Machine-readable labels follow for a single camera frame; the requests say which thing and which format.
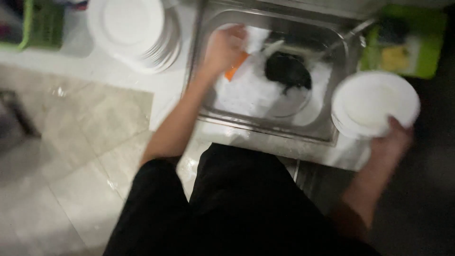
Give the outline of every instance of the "green dish rack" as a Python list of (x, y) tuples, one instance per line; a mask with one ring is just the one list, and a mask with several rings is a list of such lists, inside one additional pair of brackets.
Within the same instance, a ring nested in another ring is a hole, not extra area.
[(22, 41), (0, 41), (0, 47), (22, 51), (28, 47), (59, 50), (63, 42), (64, 7), (51, 0), (24, 0)]

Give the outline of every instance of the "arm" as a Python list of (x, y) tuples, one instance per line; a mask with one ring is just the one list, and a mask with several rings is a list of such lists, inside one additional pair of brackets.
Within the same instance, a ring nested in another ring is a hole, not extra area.
[(389, 123), (390, 133), (372, 140), (369, 161), (330, 213), (343, 236), (366, 240), (378, 200), (412, 142), (412, 129), (404, 129), (395, 118), (389, 118)]
[(206, 93), (220, 73), (231, 67), (240, 56), (245, 37), (243, 25), (214, 33), (204, 63), (179, 103), (152, 136), (140, 162), (141, 166), (152, 159), (183, 154)]

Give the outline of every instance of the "white plate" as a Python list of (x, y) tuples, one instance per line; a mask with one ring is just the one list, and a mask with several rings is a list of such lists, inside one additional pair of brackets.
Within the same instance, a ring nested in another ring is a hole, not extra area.
[(160, 0), (94, 0), (88, 27), (95, 42), (110, 52), (141, 56), (160, 41), (164, 27)]
[(358, 72), (339, 84), (332, 108), (347, 130), (378, 137), (388, 131), (389, 115), (405, 127), (412, 126), (420, 113), (420, 100), (414, 88), (398, 75)]

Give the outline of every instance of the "stainless steel sink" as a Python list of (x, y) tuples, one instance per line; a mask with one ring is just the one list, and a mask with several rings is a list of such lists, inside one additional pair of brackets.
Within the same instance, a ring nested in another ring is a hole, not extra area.
[[(224, 24), (244, 23), (292, 35), (294, 40), (288, 42), (292, 44), (288, 48), (292, 48), (298, 54), (299, 49), (324, 50), (331, 43), (342, 39), (342, 35), (359, 22), (257, 0), (203, 0), (198, 11), (192, 53), (188, 63), (187, 86), (195, 75), (197, 65), (203, 59), (209, 36)], [(330, 61), (333, 63), (333, 69), (327, 84), (324, 104), (318, 117), (309, 124), (298, 126), (293, 125), (292, 119), (289, 118), (269, 120), (221, 111), (213, 108), (210, 100), (204, 103), (199, 119), (286, 138), (335, 145), (338, 131), (330, 116), (331, 97), (339, 82), (355, 72), (361, 49), (361, 40), (356, 37), (344, 42), (332, 53)]]

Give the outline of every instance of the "stack of white plates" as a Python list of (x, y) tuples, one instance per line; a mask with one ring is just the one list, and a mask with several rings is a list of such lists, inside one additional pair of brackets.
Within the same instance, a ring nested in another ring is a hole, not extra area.
[(160, 0), (94, 0), (88, 26), (96, 44), (134, 70), (164, 71), (181, 47), (178, 21)]
[(405, 128), (411, 127), (420, 113), (420, 100), (414, 88), (393, 73), (359, 72), (343, 80), (332, 99), (332, 121), (346, 137), (384, 136), (389, 130), (388, 116)]

